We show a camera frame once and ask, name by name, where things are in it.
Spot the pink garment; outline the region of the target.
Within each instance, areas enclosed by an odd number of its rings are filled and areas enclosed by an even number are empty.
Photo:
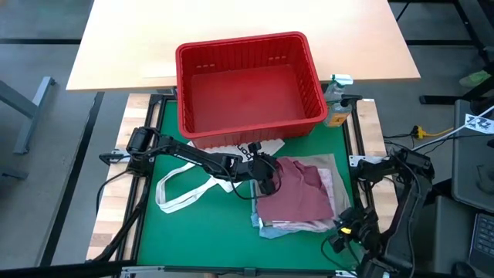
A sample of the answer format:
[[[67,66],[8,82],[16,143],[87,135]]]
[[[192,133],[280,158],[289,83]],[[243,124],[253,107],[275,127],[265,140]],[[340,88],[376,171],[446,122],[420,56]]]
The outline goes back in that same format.
[[[314,220],[307,222],[281,222],[273,221],[272,227],[290,232],[308,231],[308,232],[326,232],[332,229],[335,225],[333,218],[336,215],[336,207],[334,201],[333,179],[329,169],[318,168],[318,172],[323,185],[326,188],[327,197],[331,207],[332,216],[328,219]]]

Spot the maroon garment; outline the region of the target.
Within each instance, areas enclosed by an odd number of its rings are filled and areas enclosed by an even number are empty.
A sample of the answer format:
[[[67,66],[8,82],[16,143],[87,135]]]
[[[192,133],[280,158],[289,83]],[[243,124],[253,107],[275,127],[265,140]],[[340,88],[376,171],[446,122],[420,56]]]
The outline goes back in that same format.
[[[277,192],[257,200],[257,212],[262,220],[307,222],[328,219],[331,207],[317,166],[284,157],[277,160],[273,175]]]

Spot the light wooden desk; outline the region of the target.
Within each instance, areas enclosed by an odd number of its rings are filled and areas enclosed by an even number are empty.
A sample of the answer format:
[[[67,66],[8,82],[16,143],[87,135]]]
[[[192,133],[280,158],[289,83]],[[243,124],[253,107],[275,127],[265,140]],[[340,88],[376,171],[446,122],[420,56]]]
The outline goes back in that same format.
[[[420,74],[387,0],[94,0],[67,83],[73,92],[170,87],[143,78],[200,42],[298,31],[320,80],[416,80]]]

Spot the white marker tag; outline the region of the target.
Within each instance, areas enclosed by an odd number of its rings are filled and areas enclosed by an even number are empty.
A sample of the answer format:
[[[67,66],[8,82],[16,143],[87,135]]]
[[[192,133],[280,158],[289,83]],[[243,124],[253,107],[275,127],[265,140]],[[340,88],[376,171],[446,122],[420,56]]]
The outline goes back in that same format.
[[[483,134],[494,134],[494,120],[475,115],[465,115],[465,127]]]

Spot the grey keyboard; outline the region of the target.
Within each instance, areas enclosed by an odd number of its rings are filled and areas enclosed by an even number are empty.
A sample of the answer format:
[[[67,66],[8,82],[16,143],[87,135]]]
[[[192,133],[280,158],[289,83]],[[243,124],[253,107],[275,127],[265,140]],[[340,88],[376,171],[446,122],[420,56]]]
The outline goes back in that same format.
[[[494,216],[476,215],[469,263],[485,273],[494,272]]]

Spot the green table mat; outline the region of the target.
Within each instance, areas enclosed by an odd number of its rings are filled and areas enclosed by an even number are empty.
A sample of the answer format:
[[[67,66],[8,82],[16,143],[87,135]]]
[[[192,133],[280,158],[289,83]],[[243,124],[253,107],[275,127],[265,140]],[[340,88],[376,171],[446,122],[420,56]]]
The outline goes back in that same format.
[[[178,132],[177,102],[167,101],[161,111],[161,132],[188,142]],[[337,171],[351,195],[345,133],[342,127],[318,124],[305,137],[285,140],[276,156],[301,157],[334,154]],[[301,270],[304,273],[338,269],[320,252],[327,233],[297,232],[277,239],[264,239],[252,226],[251,202],[215,185],[195,203],[166,214],[155,202],[156,184],[185,161],[160,155],[154,163],[150,196],[137,254],[138,265],[214,267],[262,270]],[[208,180],[201,168],[193,167],[166,182],[167,200],[177,198]]]

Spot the light blue garment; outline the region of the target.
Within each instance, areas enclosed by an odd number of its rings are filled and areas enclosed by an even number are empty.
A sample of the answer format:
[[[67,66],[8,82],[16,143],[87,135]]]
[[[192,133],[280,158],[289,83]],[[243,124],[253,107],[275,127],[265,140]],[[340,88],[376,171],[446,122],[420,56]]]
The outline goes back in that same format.
[[[266,223],[264,223],[262,219],[259,217],[259,214],[257,212],[257,208],[256,208],[257,200],[256,199],[251,200],[251,204],[252,204],[252,213],[250,216],[251,223],[254,228],[259,230],[260,237],[265,239],[275,239],[294,233],[294,231],[274,228],[271,225],[267,225]]]

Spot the red plastic laundry basket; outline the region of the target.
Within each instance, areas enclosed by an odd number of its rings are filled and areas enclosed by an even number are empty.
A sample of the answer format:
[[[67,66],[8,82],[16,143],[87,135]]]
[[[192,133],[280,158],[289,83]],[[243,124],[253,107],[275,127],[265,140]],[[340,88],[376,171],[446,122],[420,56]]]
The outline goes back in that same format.
[[[178,130],[199,148],[306,136],[328,114],[301,32],[185,43],[176,69]]]

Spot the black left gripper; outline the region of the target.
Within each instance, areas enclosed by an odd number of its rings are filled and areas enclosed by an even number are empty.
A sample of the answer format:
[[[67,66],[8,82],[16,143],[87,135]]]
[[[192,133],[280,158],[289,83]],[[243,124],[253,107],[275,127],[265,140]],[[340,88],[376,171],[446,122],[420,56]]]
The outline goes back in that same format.
[[[250,161],[235,159],[230,168],[230,176],[234,182],[260,181],[260,192],[264,195],[273,195],[277,192],[276,183],[272,180],[276,173],[277,160],[266,153],[258,154],[261,148],[259,141],[250,143],[249,153],[254,155],[254,158]]]

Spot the grey desk leg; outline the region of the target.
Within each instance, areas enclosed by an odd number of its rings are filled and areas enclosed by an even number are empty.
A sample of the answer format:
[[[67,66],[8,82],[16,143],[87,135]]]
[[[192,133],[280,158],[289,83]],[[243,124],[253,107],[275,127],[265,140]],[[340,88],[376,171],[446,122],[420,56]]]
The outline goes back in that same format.
[[[0,101],[25,117],[13,149],[14,154],[26,154],[29,152],[29,142],[36,129],[47,93],[55,84],[56,81],[51,76],[44,76],[35,96],[30,100],[0,80]]]

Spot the black desk leg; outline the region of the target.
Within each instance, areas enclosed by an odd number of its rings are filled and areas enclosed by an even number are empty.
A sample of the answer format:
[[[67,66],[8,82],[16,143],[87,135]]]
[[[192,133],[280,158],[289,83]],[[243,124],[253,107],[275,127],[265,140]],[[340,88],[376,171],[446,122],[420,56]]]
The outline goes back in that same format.
[[[458,40],[408,40],[407,44],[409,46],[474,46],[477,49],[479,56],[482,61],[489,63],[489,54],[487,47],[480,41],[479,36],[475,32],[472,23],[470,22],[465,10],[460,4],[459,0],[415,0],[416,2],[430,2],[434,4],[451,4],[454,6],[459,18],[465,27],[466,32],[469,35],[469,39],[458,39]],[[421,104],[431,104],[431,105],[453,105],[456,100],[476,100],[482,99],[486,93],[488,93],[494,87],[494,76],[488,78],[486,81],[482,82],[480,85],[474,87],[462,96],[437,96],[437,95],[421,95],[419,97],[419,102]]]

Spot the green shoe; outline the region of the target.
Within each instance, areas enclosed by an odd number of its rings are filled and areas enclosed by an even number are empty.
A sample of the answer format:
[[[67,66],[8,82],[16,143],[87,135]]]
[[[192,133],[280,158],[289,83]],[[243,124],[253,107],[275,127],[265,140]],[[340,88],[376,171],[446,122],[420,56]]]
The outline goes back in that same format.
[[[485,82],[492,75],[485,70],[480,70],[475,73],[471,73],[459,80],[459,84],[466,88],[473,88]]]

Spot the beige grey garment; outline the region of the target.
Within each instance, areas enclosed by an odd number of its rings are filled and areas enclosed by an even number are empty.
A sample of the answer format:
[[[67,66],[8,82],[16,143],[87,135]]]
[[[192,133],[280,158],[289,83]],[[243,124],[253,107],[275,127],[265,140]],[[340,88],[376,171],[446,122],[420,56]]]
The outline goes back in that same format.
[[[333,182],[333,201],[334,217],[336,218],[345,209],[351,207],[350,198],[347,193],[343,179],[338,172],[336,160],[333,154],[318,154],[306,157],[293,157],[294,160],[300,161],[304,165],[317,166],[318,168],[329,169],[332,174]]]

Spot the black round object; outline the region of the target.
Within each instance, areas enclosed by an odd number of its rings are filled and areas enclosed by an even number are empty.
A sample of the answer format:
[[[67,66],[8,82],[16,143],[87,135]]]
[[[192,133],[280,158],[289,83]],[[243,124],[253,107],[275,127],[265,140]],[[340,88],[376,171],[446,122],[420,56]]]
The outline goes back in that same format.
[[[475,270],[465,262],[456,262],[453,264],[451,274],[459,278],[476,278]]]

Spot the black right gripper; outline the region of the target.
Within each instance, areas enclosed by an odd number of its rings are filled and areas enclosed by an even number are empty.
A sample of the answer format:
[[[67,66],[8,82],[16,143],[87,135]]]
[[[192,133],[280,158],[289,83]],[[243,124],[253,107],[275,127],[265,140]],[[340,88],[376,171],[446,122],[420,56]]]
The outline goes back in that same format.
[[[341,253],[347,248],[347,239],[360,243],[371,253],[381,251],[381,233],[373,208],[357,210],[349,207],[339,214],[337,224],[339,234],[329,235],[327,240],[335,253]]]

